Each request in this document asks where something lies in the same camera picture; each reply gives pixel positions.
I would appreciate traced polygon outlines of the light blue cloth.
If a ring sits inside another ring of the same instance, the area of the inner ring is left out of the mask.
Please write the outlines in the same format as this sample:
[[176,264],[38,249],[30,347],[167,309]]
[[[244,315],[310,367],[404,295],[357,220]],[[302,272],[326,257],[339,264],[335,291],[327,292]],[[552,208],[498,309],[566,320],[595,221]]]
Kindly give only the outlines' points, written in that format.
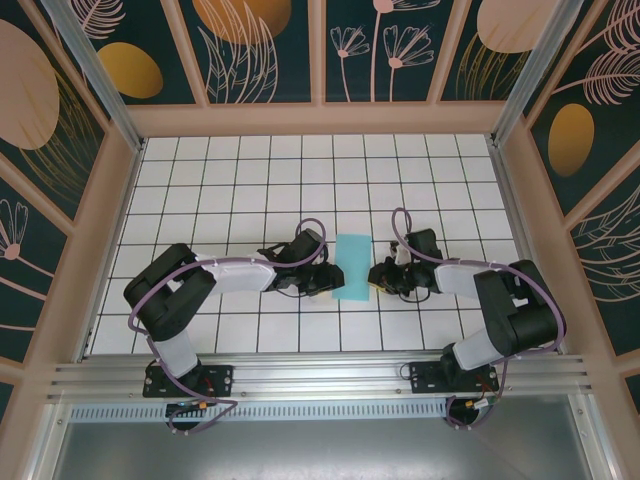
[[362,234],[338,234],[335,262],[344,274],[344,285],[332,292],[337,300],[369,300],[368,275],[372,259],[372,237]]

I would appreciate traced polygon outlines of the grey metal panel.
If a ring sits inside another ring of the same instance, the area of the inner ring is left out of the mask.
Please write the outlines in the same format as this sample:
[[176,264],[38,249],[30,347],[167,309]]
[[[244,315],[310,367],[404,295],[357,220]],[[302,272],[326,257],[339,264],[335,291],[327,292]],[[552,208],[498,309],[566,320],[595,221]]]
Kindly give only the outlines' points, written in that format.
[[484,425],[442,419],[223,421],[188,437],[161,422],[61,408],[36,480],[617,480],[621,471],[585,404],[502,401]]

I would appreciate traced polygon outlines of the aluminium mounting rail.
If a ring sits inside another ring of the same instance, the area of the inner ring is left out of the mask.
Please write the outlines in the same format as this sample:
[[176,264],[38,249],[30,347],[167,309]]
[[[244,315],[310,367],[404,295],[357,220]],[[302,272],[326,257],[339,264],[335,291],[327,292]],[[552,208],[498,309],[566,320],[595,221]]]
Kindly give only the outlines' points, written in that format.
[[[237,400],[408,398],[408,365],[435,361],[435,351],[204,355],[205,364],[234,368]],[[47,397],[54,402],[140,402],[147,355],[98,355],[56,365]],[[578,355],[521,357],[506,368],[506,396],[586,394],[592,382]]]

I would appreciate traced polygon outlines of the aluminium side rail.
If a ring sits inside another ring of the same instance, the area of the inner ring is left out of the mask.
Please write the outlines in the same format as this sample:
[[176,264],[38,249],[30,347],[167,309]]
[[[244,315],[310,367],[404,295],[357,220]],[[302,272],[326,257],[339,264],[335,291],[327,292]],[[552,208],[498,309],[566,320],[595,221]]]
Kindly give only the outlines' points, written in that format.
[[[493,133],[487,135],[486,143],[489,149],[489,155],[494,172],[498,178],[501,195],[505,202],[507,217],[514,232],[516,250],[523,258],[533,261],[536,258],[536,254],[531,246],[526,218],[524,213],[521,211],[520,201],[517,197],[517,192],[515,191],[508,165],[502,153],[502,146],[497,142]],[[566,333],[566,322],[563,319],[560,308],[553,298],[549,287],[544,283],[544,280],[541,279],[540,281],[534,281],[532,289],[534,292],[538,292],[545,301],[545,305],[548,307],[551,318],[553,319],[553,323],[556,327],[556,335],[550,342],[545,342],[537,348],[523,351],[521,353],[522,356],[556,352]]]

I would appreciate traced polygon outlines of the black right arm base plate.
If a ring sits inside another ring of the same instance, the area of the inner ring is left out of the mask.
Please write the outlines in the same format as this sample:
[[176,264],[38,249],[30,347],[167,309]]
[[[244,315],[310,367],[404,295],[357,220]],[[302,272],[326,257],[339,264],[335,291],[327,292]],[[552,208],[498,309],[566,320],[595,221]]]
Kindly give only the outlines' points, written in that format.
[[411,362],[409,381],[414,394],[457,394],[497,391],[496,369],[485,365],[473,370],[445,366],[439,361]]

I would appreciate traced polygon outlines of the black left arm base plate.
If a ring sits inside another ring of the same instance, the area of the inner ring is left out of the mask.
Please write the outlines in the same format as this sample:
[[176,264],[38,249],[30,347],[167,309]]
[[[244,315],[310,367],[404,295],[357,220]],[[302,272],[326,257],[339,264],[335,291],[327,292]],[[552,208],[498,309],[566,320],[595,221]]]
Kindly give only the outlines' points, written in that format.
[[[233,367],[230,365],[199,365],[179,377],[178,381],[188,389],[207,397],[229,397],[233,384]],[[142,396],[144,398],[187,398],[189,394],[179,388],[159,365],[145,369]]]

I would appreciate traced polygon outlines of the aluminium corner post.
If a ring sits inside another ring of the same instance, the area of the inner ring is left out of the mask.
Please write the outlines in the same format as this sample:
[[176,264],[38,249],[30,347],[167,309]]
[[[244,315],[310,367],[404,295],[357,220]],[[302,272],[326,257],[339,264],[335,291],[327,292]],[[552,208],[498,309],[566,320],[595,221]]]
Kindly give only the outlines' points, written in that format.
[[66,0],[41,0],[52,22],[84,70],[99,99],[109,112],[126,143],[136,153],[142,148],[137,131],[120,94],[111,82],[89,38],[82,31]]
[[508,139],[579,16],[583,3],[584,0],[558,0],[491,131],[494,148],[498,149]]

